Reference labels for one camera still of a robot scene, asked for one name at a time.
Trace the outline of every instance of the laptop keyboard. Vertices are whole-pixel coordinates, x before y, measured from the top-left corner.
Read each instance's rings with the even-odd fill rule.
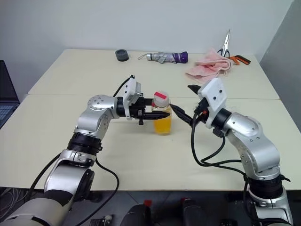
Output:
[[[0,120],[3,120],[13,107],[13,105],[0,105]]]

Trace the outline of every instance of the scissors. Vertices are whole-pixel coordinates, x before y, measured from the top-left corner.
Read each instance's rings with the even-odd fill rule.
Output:
[[[230,57],[230,52],[228,50],[229,38],[230,38],[230,29],[229,29],[229,31],[227,33],[227,36],[226,36],[225,43],[224,43],[223,47],[220,50],[217,51],[223,57],[226,57],[226,54],[228,53],[228,58]]]

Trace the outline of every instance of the bottle cap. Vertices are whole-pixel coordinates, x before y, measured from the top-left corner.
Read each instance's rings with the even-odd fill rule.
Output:
[[[157,107],[166,107],[167,105],[169,105],[168,94],[164,91],[155,92],[154,104]]]

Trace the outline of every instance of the white table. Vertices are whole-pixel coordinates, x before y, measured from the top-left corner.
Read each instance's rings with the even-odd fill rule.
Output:
[[[119,62],[112,50],[67,49],[51,65],[29,94],[113,95],[131,74],[142,84],[142,91],[151,97],[157,90],[171,97],[195,97],[187,85],[198,84],[185,71],[194,66],[202,54],[189,54],[187,64],[138,60],[146,52],[129,52],[130,59]],[[228,98],[279,99],[254,56],[245,56],[250,65],[233,65],[221,75]]]
[[[40,170],[67,147],[78,116],[90,95],[29,95],[0,130],[0,186],[29,188]],[[197,98],[171,98],[188,114]],[[282,173],[292,180],[286,189],[300,189],[296,170],[301,152],[301,135],[280,100],[229,99],[227,108],[258,119],[267,137],[281,153]],[[98,159],[120,178],[121,190],[242,190],[236,172],[198,166],[190,148],[191,128],[173,115],[169,136],[154,134],[152,122],[112,120]],[[221,139],[198,125],[195,143],[199,157],[215,151]],[[227,142],[213,161],[237,159],[238,152]],[[233,166],[242,169],[240,163]],[[111,190],[114,177],[93,167],[93,190]],[[42,189],[47,174],[37,184]]]

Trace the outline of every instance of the laptop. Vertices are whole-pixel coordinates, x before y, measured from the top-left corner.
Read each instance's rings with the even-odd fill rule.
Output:
[[[0,60],[0,129],[20,102],[3,60]]]

